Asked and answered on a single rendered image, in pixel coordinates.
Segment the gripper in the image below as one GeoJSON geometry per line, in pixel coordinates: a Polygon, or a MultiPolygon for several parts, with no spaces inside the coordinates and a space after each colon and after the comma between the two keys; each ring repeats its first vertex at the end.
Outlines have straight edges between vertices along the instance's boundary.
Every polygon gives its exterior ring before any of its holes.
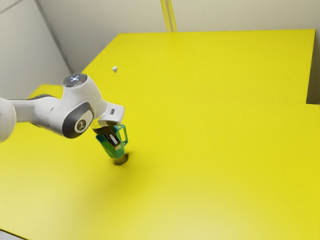
{"type": "Polygon", "coordinates": [[[121,141],[114,132],[113,126],[102,126],[92,129],[96,135],[106,135],[109,151],[118,151],[121,148],[121,141]]]}

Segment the teal faceted mug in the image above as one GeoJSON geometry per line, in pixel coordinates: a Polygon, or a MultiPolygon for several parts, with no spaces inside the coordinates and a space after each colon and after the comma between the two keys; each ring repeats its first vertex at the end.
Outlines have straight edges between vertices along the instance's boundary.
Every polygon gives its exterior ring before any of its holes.
{"type": "Polygon", "coordinates": [[[125,154],[128,136],[124,124],[104,126],[93,129],[93,131],[96,133],[96,139],[110,158],[119,159],[125,154]]]}

